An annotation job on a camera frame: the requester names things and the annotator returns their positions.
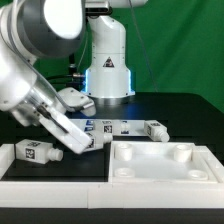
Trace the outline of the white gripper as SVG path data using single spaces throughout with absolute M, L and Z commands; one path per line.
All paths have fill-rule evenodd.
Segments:
M 39 107 L 39 122 L 61 143 L 81 154 L 92 142 L 91 138 L 54 108 Z

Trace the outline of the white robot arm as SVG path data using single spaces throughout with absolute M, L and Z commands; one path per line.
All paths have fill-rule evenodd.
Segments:
M 0 111 L 24 126 L 43 125 L 80 154 L 90 137 L 67 111 L 95 114 L 95 102 L 120 103 L 134 94 L 125 65 L 126 31 L 110 17 L 114 8 L 135 8 L 148 0 L 13 0 L 0 8 Z M 39 58 L 67 57 L 92 31 L 92 62 L 85 88 L 60 92 L 33 67 Z

